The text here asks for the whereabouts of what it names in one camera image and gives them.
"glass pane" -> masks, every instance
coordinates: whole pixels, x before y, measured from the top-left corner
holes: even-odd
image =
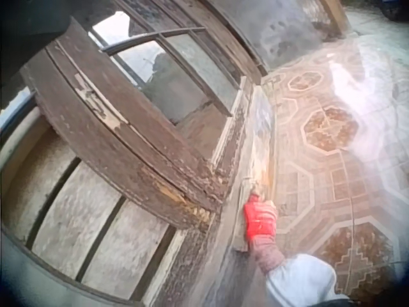
[[[188,15],[185,14],[182,9],[180,9],[177,4],[173,3],[171,0],[157,1],[160,4],[163,4],[163,6],[165,6],[169,11],[173,12],[186,28],[194,28],[198,26],[192,19],[189,18]]]
[[[207,32],[198,32],[196,35],[206,44],[206,46],[214,53],[214,55],[222,62],[224,67],[231,74],[233,79],[240,84],[241,73],[233,64],[233,62],[224,55],[224,52],[220,47],[212,40]]]
[[[124,2],[128,3],[131,8],[157,31],[180,28],[150,0],[124,0]]]
[[[207,102],[207,96],[157,42],[143,43],[117,55],[144,82],[139,84],[134,80],[133,84],[172,123],[177,124]]]
[[[109,0],[75,1],[73,7],[72,15],[99,47],[147,33]]]
[[[237,90],[210,59],[205,51],[188,34],[166,38],[168,42],[189,62],[196,72],[218,96],[228,110],[233,107]]]

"floor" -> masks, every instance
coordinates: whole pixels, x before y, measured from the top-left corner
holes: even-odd
[[[408,259],[409,66],[354,38],[264,82],[276,113],[278,245],[330,263],[336,291],[367,301]]]
[[[409,65],[409,21],[391,22],[374,6],[345,7],[354,31],[375,48]]]

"sleeve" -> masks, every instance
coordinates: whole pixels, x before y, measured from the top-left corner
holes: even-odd
[[[311,306],[334,299],[347,299],[336,294],[335,270],[326,262],[299,254],[283,261],[267,274],[266,286],[272,306]]]

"red glove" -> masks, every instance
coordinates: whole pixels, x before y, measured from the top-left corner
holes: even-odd
[[[261,201],[260,196],[252,194],[244,205],[244,214],[249,241],[257,235],[275,237],[278,211],[272,201]]]

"wooden slat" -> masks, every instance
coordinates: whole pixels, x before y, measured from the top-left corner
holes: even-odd
[[[80,163],[46,215],[33,252],[75,278],[120,196],[85,163]]]
[[[166,117],[98,51],[81,26],[72,20],[67,32],[59,38],[70,57],[102,95],[123,115],[140,135],[165,156],[171,165],[186,174],[192,184],[210,196],[223,199],[224,191],[200,153],[189,146]]]
[[[43,113],[73,151],[132,202],[177,228],[205,230],[210,212],[141,162],[79,99],[45,51],[23,69]],[[111,125],[120,129],[120,124]]]
[[[206,159],[212,158],[227,117],[213,104],[187,115],[176,128]]]
[[[136,156],[160,176],[166,178],[175,188],[185,193],[192,201],[200,203],[204,208],[210,210],[217,208],[217,203],[210,201],[201,189],[195,188],[185,174],[173,168],[163,155],[147,145],[135,127],[121,116],[118,110],[99,92],[99,89],[92,88],[90,81],[87,80],[80,68],[74,67],[75,64],[70,62],[65,50],[58,42],[51,43],[47,51],[59,70],[64,73],[71,87],[80,94],[81,99],[94,115],[105,123],[106,128],[115,133]]]
[[[81,282],[107,294],[129,299],[167,226],[126,201]]]
[[[74,159],[68,145],[49,128],[20,165],[1,209],[3,223],[23,243],[53,188]]]

